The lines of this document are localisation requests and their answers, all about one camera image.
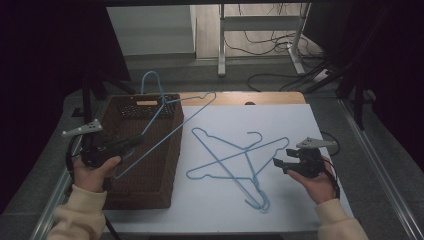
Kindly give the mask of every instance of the blue wire hanger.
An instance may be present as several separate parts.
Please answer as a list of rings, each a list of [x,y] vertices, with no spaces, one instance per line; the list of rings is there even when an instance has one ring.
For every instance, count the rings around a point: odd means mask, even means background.
[[[166,139],[168,139],[172,134],[174,134],[178,129],[180,129],[184,124],[186,124],[188,121],[190,121],[194,116],[196,116],[199,112],[201,112],[205,107],[207,107],[208,105],[210,105],[216,99],[216,93],[215,92],[207,92],[203,96],[194,96],[194,97],[188,97],[188,98],[182,98],[182,99],[167,100],[166,97],[165,97],[165,95],[164,95],[164,93],[163,93],[163,90],[162,90],[162,86],[161,86],[161,83],[160,83],[160,77],[154,71],[149,71],[149,72],[147,72],[143,76],[143,79],[141,80],[141,95],[143,95],[143,93],[144,93],[144,82],[145,82],[147,76],[149,76],[151,74],[153,74],[153,75],[156,76],[156,80],[157,80],[158,87],[159,87],[160,97],[162,99],[162,105],[157,110],[157,112],[152,117],[152,119],[149,121],[149,123],[147,124],[146,128],[143,130],[143,132],[141,133],[141,135],[144,135],[146,133],[146,131],[150,128],[150,125],[159,116],[159,114],[162,111],[162,109],[164,109],[165,105],[172,104],[172,103],[179,102],[179,101],[184,101],[184,100],[204,99],[204,98],[206,98],[210,94],[213,95],[213,98],[209,102],[207,102],[204,106],[202,106],[199,110],[197,110],[193,115],[191,115],[186,120],[184,120],[178,127],[176,127],[174,130],[172,130],[168,135],[166,135],[162,140],[160,140],[158,143],[156,143],[151,149],[149,149],[146,153],[144,153],[139,159],[137,159],[135,162],[133,162],[129,167],[127,167],[125,170],[123,170],[120,174],[117,174],[117,171],[120,169],[120,166],[116,167],[115,168],[115,171],[114,171],[114,174],[113,174],[113,177],[115,179],[119,179],[119,178],[123,177],[125,174],[127,174],[135,165],[137,165],[140,161],[142,161],[147,155],[149,155],[153,150],[155,150],[160,144],[162,144]],[[130,157],[133,153],[134,153],[134,149],[129,154],[127,154],[124,157],[123,160],[127,159],[128,157]]]
[[[263,136],[262,136],[262,134],[260,134],[259,132],[247,132],[247,134],[256,134],[256,135],[258,135],[259,136],[259,140],[258,141],[255,141],[255,142],[253,142],[252,144],[250,144],[249,146],[247,146],[247,147],[241,147],[241,146],[238,146],[238,145],[236,145],[236,144],[234,144],[234,143],[231,143],[231,142],[229,142],[229,141],[227,141],[227,140],[224,140],[224,139],[222,139],[222,138],[219,138],[219,137],[216,137],[216,136],[212,136],[212,135],[209,135],[204,129],[202,129],[202,128],[199,128],[199,127],[196,127],[196,128],[193,128],[192,130],[191,130],[191,132],[194,134],[194,136],[199,140],[199,142],[206,148],[206,150],[210,153],[210,155],[214,158],[214,161],[212,161],[212,162],[210,162],[210,163],[207,163],[207,164],[204,164],[204,165],[202,165],[202,166],[199,166],[199,167],[196,167],[196,168],[193,168],[193,169],[191,169],[191,170],[188,170],[187,172],[186,172],[186,176],[189,178],[189,179],[192,179],[192,180],[200,180],[200,179],[203,179],[203,178],[205,178],[205,177],[210,177],[210,178],[215,178],[215,179],[231,179],[231,180],[233,180],[234,181],[234,183],[242,190],[242,192],[245,194],[245,195],[247,195],[247,197],[248,197],[248,199],[245,199],[245,202],[248,204],[248,205],[250,205],[252,208],[254,208],[254,209],[257,209],[257,210],[260,210],[260,211],[262,211],[262,212],[266,212],[267,210],[268,210],[268,208],[269,208],[269,206],[270,206],[270,201],[269,201],[269,198],[268,198],[268,196],[267,196],[267,194],[260,188],[260,184],[259,184],[259,179],[258,179],[258,174],[269,164],[269,162],[271,162],[272,161],[272,159],[277,155],[277,153],[279,152],[279,151],[281,151],[281,150],[284,150],[289,144],[290,144],[290,141],[289,141],[289,139],[287,138],[287,137],[283,137],[283,138],[279,138],[279,139],[276,139],[276,140],[273,140],[273,141],[271,141],[271,142],[268,142],[268,143],[265,143],[265,144],[262,144],[262,145],[258,145],[260,142],[262,142],[262,140],[263,140]],[[238,153],[236,153],[236,154],[233,154],[233,155],[230,155],[230,156],[227,156],[227,157],[224,157],[224,158],[219,158],[211,149],[210,149],[210,147],[201,139],[201,137],[200,137],[200,135],[198,134],[198,133],[196,133],[196,132],[203,132],[204,133],[204,135],[207,137],[207,138],[211,138],[211,139],[215,139],[215,140],[218,140],[218,141],[220,141],[220,142],[222,142],[222,143],[225,143],[225,144],[227,144],[228,146],[231,146],[231,147],[235,147],[236,149],[239,149],[239,152]],[[250,157],[249,157],[249,152],[252,152],[252,151],[254,151],[254,150],[257,150],[257,149],[260,149],[260,148],[262,148],[262,147],[265,147],[265,146],[268,146],[268,145],[270,145],[270,144],[273,144],[273,143],[277,143],[277,142],[279,142],[279,141],[285,141],[286,143],[284,144],[284,146],[282,146],[282,147],[279,147],[279,148],[277,148],[276,150],[275,150],[275,152],[274,152],[274,154],[273,154],[273,156],[272,157],[270,157],[269,159],[267,159],[267,161],[265,162],[265,164],[263,164],[258,170],[255,170],[254,169],[254,167],[253,167],[253,164],[252,164],[252,161],[251,161],[251,159],[250,159]],[[226,161],[226,160],[229,160],[229,159],[232,159],[232,158],[234,158],[234,157],[236,157],[236,156],[239,156],[239,155],[244,155],[244,157],[246,158],[246,160],[247,160],[247,163],[248,163],[248,165],[249,165],[249,169],[250,169],[250,174],[251,174],[251,177],[240,177],[240,176],[235,176],[228,168],[227,168],[227,166],[224,164],[224,161]],[[218,164],[223,170],[224,170],[224,172],[226,173],[226,175],[227,176],[216,176],[216,175],[212,175],[212,174],[209,174],[209,173],[207,173],[207,174],[204,174],[204,175],[202,175],[202,176],[200,176],[200,177],[193,177],[193,176],[191,176],[190,174],[191,173],[193,173],[193,172],[195,172],[195,171],[197,171],[197,170],[199,170],[199,169],[202,169],[202,168],[206,168],[206,167],[209,167],[209,166],[212,166],[212,165],[215,165],[215,164]],[[252,193],[251,192],[249,192],[249,190],[247,190],[244,186],[243,186],[243,184],[240,182],[241,180],[247,180],[247,181],[250,181],[252,184],[253,184],[253,186],[255,187],[255,189],[256,189],[256,191],[257,191],[257,193],[260,195],[260,197],[262,198],[262,199],[260,199],[260,200],[258,200],[258,199],[256,199],[253,195],[252,195]]]

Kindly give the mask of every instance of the wicker basket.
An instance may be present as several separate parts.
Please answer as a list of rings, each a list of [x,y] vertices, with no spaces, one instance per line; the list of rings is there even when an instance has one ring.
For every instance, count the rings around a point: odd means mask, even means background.
[[[165,95],[168,100],[178,94]],[[160,95],[113,96],[101,118],[109,140],[124,139],[141,133],[162,105]],[[127,169],[184,120],[180,101],[165,104],[145,133],[144,143],[118,168]],[[158,145],[119,179],[112,178],[104,209],[160,209],[171,206],[175,170],[180,155],[182,127]]]

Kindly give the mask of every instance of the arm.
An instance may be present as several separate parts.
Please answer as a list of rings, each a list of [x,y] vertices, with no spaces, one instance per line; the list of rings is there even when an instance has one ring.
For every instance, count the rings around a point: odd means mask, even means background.
[[[97,169],[85,167],[81,159],[75,161],[73,191],[68,202],[55,209],[57,224],[47,239],[100,238],[105,226],[102,208],[107,194],[102,189],[103,180],[111,176],[111,170],[120,160],[111,158]]]
[[[325,162],[325,167],[333,174],[330,163]],[[316,178],[306,178],[291,170],[288,174],[305,187],[311,199],[317,204],[315,210],[321,222],[318,239],[368,239],[359,222],[355,218],[349,218],[340,205],[339,199],[335,199],[333,185],[325,174]]]
[[[346,215],[338,199],[318,204],[315,211],[321,221],[318,239],[368,239],[359,222]]]

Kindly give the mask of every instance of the human hand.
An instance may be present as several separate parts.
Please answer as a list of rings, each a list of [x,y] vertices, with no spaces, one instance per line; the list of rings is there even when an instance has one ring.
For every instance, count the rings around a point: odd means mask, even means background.
[[[334,176],[331,165],[327,162],[330,160],[324,156],[322,157],[325,160],[325,168]],[[317,205],[335,198],[334,187],[326,174],[321,173],[316,178],[307,178],[292,170],[288,170],[287,174],[305,187],[309,197],[311,197]]]
[[[120,157],[108,159],[101,167],[91,168],[84,165],[81,157],[74,162],[74,184],[90,192],[103,192],[103,181],[113,174],[113,168],[121,161]]]

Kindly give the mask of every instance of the sleeve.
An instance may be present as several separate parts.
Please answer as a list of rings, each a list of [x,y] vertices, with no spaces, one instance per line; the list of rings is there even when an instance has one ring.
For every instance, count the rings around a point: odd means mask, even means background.
[[[318,239],[367,240],[368,237],[355,218],[349,218],[339,199],[321,203],[315,208],[321,222]]]
[[[107,193],[93,193],[75,185],[72,189],[68,202],[55,209],[57,224],[47,239],[99,239],[106,222],[102,208]]]

